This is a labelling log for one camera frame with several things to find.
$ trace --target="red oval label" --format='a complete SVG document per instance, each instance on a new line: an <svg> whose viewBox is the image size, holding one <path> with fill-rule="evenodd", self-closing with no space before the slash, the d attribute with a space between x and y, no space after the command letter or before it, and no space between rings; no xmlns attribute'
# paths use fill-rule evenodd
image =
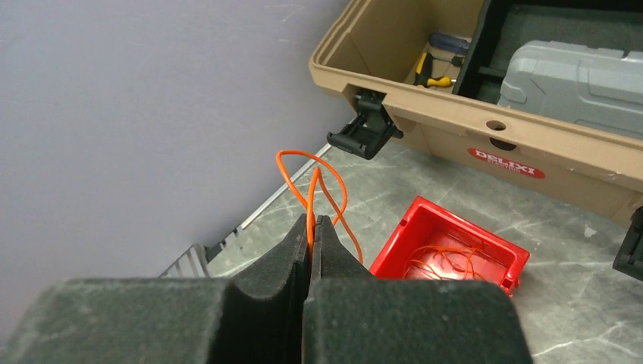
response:
<svg viewBox="0 0 643 364"><path fill-rule="evenodd" d="M477 159L480 159L481 161L497 165L498 167L502 167L509 171L520 173L532 178L544 178L543 171L528 165L524 165L522 163L514 162L505 157L493 155L489 152L485 152L476 148L469 148L469 154L473 157L476 157Z"/></svg>

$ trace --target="beige plastic storage box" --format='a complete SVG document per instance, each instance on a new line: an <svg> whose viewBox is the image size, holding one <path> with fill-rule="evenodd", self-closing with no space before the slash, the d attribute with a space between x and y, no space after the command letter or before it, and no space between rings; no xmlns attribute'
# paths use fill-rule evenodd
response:
<svg viewBox="0 0 643 364"><path fill-rule="evenodd" d="M642 141L455 96L451 89L412 85L429 35L471 39L482 5L353 0L315 50L312 78L354 108L363 89L385 94L382 105L404 133L398 143L629 226L643 206ZM434 66L434 76L456 78L458 72L446 62ZM491 138L516 147L502 150Z"/></svg>

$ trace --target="gray plastic case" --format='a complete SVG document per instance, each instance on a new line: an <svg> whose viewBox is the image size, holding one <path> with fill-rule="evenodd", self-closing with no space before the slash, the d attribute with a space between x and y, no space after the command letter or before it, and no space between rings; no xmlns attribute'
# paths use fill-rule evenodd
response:
<svg viewBox="0 0 643 364"><path fill-rule="evenodd" d="M528 42L511 58L499 106L643 140L643 52Z"/></svg>

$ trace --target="gray marble surface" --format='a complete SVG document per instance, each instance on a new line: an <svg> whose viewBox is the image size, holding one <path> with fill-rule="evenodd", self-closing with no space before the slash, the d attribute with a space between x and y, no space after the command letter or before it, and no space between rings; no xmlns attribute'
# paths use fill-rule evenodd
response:
<svg viewBox="0 0 643 364"><path fill-rule="evenodd" d="M643 283L611 268L625 228L391 143L370 162L336 149L324 158L346 182L346 218L367 267L415 197L424 196L532 253L513 301L536 363L643 362ZM307 190L309 175L296 182L300 190ZM339 197L337 183L329 173L325 176ZM333 215L322 196L318 200L317 213ZM226 275L248 265L278 243L303 211L286 192L209 264L209 270ZM337 232L354 252L339 225Z"/></svg>

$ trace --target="black latch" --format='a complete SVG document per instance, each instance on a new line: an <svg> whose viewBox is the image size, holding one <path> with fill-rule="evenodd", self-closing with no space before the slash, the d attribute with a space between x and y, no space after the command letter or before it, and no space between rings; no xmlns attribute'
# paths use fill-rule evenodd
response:
<svg viewBox="0 0 643 364"><path fill-rule="evenodd" d="M338 134L328 133L328 143L344 152L373 159L391 138L402 138L382 101L385 94L364 90L356 95L357 117Z"/></svg>
<svg viewBox="0 0 643 364"><path fill-rule="evenodd" d="M627 230L612 268L643 281L643 208L632 215L632 225Z"/></svg>

